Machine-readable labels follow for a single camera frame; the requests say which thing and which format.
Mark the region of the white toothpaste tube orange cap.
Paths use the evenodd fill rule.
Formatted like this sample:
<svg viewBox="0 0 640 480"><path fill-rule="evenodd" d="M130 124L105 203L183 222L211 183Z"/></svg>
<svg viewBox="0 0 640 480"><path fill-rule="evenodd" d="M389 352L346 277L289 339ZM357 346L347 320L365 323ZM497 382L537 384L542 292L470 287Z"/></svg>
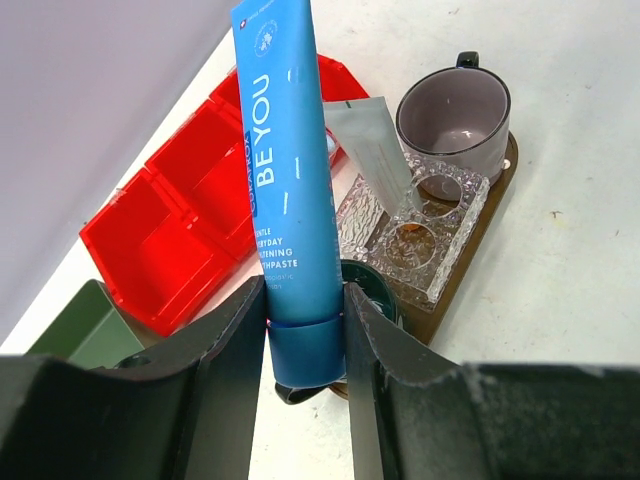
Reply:
<svg viewBox="0 0 640 480"><path fill-rule="evenodd" d="M422 209L422 199L400 146L384 97L326 102L325 125L337 138L384 210Z"/></svg>

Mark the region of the clear acrylic toothbrush holder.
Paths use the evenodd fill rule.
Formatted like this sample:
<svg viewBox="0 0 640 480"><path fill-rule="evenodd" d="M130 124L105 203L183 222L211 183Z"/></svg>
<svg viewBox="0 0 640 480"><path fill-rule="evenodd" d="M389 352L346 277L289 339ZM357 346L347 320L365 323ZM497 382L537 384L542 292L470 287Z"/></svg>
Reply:
<svg viewBox="0 0 640 480"><path fill-rule="evenodd" d="M356 176L337 210L340 252L379 272L399 300L431 312L475 229L490 181L441 161L405 158L413 178L392 215Z"/></svg>

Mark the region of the blue white toothpaste tube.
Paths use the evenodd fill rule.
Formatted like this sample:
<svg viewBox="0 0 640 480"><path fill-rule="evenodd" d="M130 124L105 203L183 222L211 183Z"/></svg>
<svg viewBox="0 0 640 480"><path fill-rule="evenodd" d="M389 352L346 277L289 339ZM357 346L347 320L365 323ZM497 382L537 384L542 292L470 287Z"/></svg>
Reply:
<svg viewBox="0 0 640 480"><path fill-rule="evenodd" d="M275 380L324 386L345 373L343 278L311 5L243 1L231 24Z"/></svg>

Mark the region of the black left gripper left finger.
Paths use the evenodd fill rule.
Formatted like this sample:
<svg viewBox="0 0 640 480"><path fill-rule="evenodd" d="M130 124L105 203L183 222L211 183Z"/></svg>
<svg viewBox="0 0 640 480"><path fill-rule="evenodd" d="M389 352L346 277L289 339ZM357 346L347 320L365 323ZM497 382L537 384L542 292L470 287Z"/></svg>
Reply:
<svg viewBox="0 0 640 480"><path fill-rule="evenodd" d="M265 342L265 283L115 368L1 360L5 479L244 479Z"/></svg>

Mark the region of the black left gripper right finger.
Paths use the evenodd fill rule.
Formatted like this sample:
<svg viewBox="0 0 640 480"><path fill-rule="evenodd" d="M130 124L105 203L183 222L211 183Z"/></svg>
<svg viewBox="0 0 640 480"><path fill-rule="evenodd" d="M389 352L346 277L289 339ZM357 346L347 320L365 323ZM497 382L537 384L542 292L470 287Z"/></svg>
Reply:
<svg viewBox="0 0 640 480"><path fill-rule="evenodd" d="M345 289L359 479L635 479L632 367L455 364Z"/></svg>

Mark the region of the lilac mug black handle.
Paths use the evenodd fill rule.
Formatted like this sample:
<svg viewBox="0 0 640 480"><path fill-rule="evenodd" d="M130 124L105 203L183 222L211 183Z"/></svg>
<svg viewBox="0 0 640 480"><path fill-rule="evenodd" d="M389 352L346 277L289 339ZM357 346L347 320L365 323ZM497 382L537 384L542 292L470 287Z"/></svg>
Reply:
<svg viewBox="0 0 640 480"><path fill-rule="evenodd" d="M500 178L512 99L506 83L480 66L476 51L458 54L452 67L417 81L396 110L405 150L489 179Z"/></svg>

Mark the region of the dark green mug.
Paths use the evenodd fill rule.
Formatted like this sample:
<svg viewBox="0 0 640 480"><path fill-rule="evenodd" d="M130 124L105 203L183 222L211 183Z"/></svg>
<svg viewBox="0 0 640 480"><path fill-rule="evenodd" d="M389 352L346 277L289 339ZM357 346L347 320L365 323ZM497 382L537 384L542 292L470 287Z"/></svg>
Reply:
<svg viewBox="0 0 640 480"><path fill-rule="evenodd" d="M343 259L342 277L345 283L357 284L374 304L376 309L395 325L403 326L403 311L398 306L396 296L383 276L369 265L356 260ZM348 398L347 377L321 387L296 389L274 384L275 392L286 405L297 405L329 389L342 399Z"/></svg>

